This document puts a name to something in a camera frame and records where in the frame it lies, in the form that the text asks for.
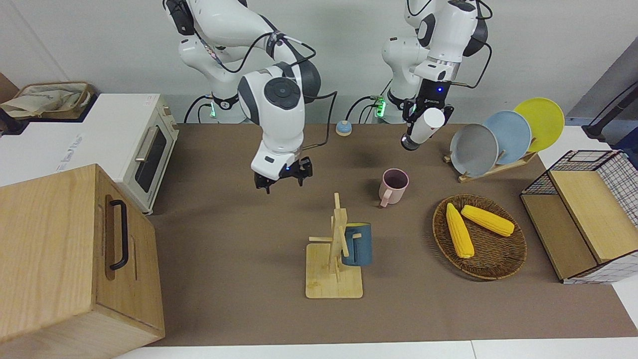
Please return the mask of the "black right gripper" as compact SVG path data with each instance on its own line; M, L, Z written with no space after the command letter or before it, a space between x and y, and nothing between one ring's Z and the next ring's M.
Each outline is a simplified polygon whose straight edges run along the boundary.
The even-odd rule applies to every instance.
M312 175L312 160L310 157L303 157L289 166L283 166L279 173L279 179L271 179L258 173L254 173L254 182L257 189L263 188L266 191L266 194L270 194L270 186L279 180L284 178L296 178L299 186L303 186L305 179L312 177Z

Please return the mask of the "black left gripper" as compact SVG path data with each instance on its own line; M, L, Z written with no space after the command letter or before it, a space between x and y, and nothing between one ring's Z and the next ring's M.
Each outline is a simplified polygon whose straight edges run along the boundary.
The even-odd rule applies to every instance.
M446 97L449 92L451 82L449 81L434 81L429 79L422 79L419 91L414 99L405 99L403 101L402 118L406 122L407 130L406 135L412 134L413 125L418 116L415 116L416 112L425 111L428 108L440 109L444 114L444 125L446 125L455 107L451 104L445 104Z

